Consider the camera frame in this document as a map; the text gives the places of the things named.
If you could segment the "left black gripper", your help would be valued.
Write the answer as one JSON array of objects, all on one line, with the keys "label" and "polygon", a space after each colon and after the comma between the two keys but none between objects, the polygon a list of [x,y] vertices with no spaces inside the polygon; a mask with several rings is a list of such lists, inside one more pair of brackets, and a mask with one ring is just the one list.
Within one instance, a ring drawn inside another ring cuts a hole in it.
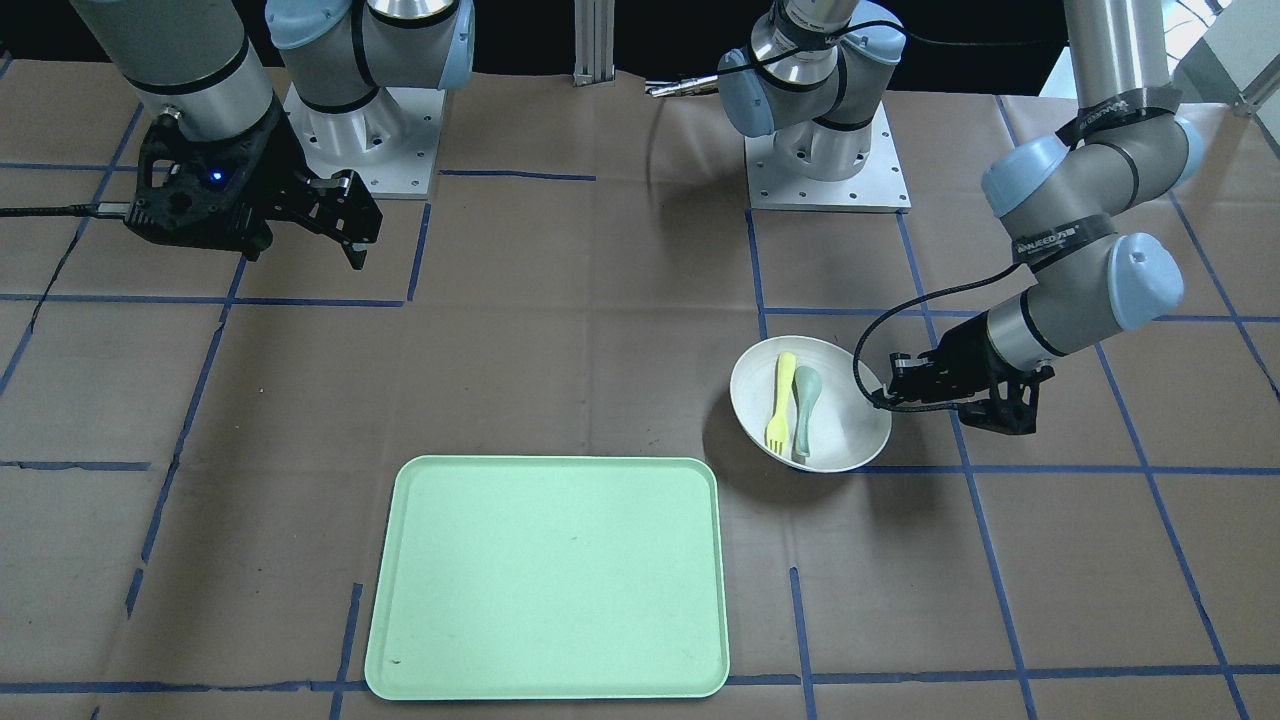
[{"label": "left black gripper", "polygon": [[1051,365],[1038,361],[1030,370],[1009,364],[995,348],[986,320],[964,322],[916,357],[891,354],[890,360],[890,404],[959,401],[957,413],[1034,413],[1041,383],[1055,375]]}]

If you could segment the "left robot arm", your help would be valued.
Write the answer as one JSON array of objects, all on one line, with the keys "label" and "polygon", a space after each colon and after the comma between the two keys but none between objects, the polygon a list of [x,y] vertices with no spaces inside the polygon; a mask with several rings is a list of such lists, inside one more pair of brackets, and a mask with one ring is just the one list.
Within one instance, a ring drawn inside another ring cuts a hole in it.
[{"label": "left robot arm", "polygon": [[[1157,1],[1064,5],[1078,113],[1018,145],[983,174],[1012,265],[1033,284],[946,332],[916,356],[893,354],[867,401],[892,413],[952,411],[969,427],[1027,434],[1052,363],[1174,310],[1185,286],[1171,254],[1115,218],[1189,179],[1204,152],[1179,117]],[[886,12],[855,1],[776,1],[749,42],[716,68],[731,124],[748,137],[799,127],[815,142],[861,138],[905,42]]]}]

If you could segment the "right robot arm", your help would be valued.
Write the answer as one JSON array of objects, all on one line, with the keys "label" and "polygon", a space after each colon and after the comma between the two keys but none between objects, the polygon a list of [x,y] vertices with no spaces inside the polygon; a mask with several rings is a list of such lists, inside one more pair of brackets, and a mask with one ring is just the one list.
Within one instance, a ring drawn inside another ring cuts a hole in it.
[{"label": "right robot arm", "polygon": [[76,13],[154,120],[127,202],[74,205],[156,245],[256,260],[288,222],[333,240],[355,270],[378,242],[369,172],[412,152],[394,88],[466,86],[471,1],[270,1],[271,45],[298,106],[273,88],[229,1],[77,1]]}]

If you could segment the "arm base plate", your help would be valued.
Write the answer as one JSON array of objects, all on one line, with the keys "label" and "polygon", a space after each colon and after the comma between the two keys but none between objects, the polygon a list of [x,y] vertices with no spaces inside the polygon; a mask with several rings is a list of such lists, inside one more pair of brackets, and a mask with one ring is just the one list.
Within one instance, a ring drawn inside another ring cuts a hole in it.
[{"label": "arm base plate", "polygon": [[913,206],[883,105],[855,131],[809,122],[746,138],[745,155],[756,210],[900,213]]},{"label": "arm base plate", "polygon": [[312,172],[351,169],[375,199],[429,200],[448,92],[381,88],[365,106],[343,114],[307,108],[294,86],[284,109]]}]

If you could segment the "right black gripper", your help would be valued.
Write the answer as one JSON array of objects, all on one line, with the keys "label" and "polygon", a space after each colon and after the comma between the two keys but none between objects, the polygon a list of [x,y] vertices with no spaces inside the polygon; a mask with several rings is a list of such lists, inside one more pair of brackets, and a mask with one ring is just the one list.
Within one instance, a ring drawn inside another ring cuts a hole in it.
[{"label": "right black gripper", "polygon": [[351,268],[362,270],[383,223],[381,210],[364,178],[349,168],[329,177],[316,174],[282,101],[271,101],[268,118],[273,124],[259,164],[265,172],[260,196],[264,217],[333,240],[346,251]]}]

